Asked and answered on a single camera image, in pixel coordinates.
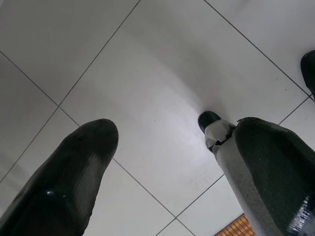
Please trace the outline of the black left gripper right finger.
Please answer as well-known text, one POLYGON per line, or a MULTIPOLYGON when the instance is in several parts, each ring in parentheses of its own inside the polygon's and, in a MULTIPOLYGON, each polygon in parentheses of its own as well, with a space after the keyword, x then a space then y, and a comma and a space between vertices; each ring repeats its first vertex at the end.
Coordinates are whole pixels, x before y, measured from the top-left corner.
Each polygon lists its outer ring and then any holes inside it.
POLYGON ((244 118, 233 140, 258 193, 255 212, 268 236, 315 234, 315 152, 297 134, 244 118))

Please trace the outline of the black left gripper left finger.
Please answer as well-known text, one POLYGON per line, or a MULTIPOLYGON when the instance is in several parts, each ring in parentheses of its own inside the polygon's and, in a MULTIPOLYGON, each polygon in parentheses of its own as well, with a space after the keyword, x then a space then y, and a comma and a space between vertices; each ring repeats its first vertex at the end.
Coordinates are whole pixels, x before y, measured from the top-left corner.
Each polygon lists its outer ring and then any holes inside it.
POLYGON ((109 119, 70 133, 34 172, 0 219, 3 236, 81 236, 119 142, 109 119))

